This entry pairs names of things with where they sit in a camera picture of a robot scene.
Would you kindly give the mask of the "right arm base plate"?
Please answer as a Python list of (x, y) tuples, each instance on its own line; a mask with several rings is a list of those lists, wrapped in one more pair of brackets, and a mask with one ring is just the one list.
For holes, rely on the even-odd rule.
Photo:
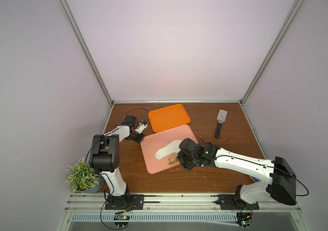
[(219, 205), (221, 210), (259, 210), (258, 203), (248, 204), (234, 194), (219, 194), (215, 204)]

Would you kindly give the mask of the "white dough lump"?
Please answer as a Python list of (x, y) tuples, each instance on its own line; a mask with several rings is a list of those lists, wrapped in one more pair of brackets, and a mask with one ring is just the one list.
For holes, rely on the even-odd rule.
[(169, 156), (173, 153), (179, 153), (181, 149), (179, 148), (179, 145), (182, 143), (182, 140), (174, 140), (170, 144), (166, 145), (165, 147), (159, 149), (155, 153), (155, 157), (157, 159), (162, 159), (166, 156)]

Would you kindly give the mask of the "wooden rolling pin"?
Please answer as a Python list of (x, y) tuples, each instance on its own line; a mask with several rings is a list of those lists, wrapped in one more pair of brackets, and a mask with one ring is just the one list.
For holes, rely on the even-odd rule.
[(175, 154), (173, 155), (172, 157), (170, 157), (168, 160), (169, 160), (169, 164), (170, 165), (173, 165), (177, 162), (177, 157), (178, 157), (178, 154)]

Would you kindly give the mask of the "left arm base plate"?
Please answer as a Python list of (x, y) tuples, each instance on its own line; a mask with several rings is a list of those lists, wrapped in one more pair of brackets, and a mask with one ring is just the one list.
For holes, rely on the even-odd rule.
[(105, 203), (105, 210), (143, 210), (144, 195), (134, 194), (134, 195), (122, 195), (122, 196), (112, 196), (107, 197)]

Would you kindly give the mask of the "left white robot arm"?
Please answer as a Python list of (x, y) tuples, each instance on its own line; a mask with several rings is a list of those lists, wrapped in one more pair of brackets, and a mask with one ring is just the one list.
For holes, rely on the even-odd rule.
[(136, 117), (127, 115), (124, 122), (112, 131), (93, 137), (89, 166), (107, 183), (110, 192), (106, 196), (106, 206), (111, 209), (126, 208), (133, 201), (119, 170), (120, 143), (127, 140), (140, 144), (146, 128), (145, 120), (138, 121)]

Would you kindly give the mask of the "pink silicone mat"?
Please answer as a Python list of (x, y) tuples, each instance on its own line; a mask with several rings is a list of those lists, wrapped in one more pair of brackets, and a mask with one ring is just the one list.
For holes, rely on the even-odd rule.
[(188, 125), (181, 125), (175, 128), (164, 130), (149, 136), (146, 136), (141, 142), (142, 154), (145, 160), (146, 169), (148, 173), (155, 174), (160, 171), (169, 169), (171, 167), (177, 166), (179, 163), (176, 162), (173, 165), (169, 164), (169, 158), (175, 155), (173, 153), (169, 156), (166, 156), (162, 159), (157, 159), (155, 153), (170, 144), (174, 140), (184, 140), (190, 138), (196, 143), (197, 138), (195, 137), (192, 129)]

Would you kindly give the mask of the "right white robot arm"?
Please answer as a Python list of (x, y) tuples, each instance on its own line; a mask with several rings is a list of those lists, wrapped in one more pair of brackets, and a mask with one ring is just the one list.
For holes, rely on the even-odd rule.
[(182, 140), (178, 148), (177, 159), (189, 171), (195, 167), (222, 168), (259, 180), (253, 184), (237, 186), (233, 198), (237, 208), (248, 209), (259, 201), (268, 200), (289, 206), (297, 204), (296, 175), (281, 157), (273, 160), (248, 157), (211, 143), (200, 145), (189, 138)]

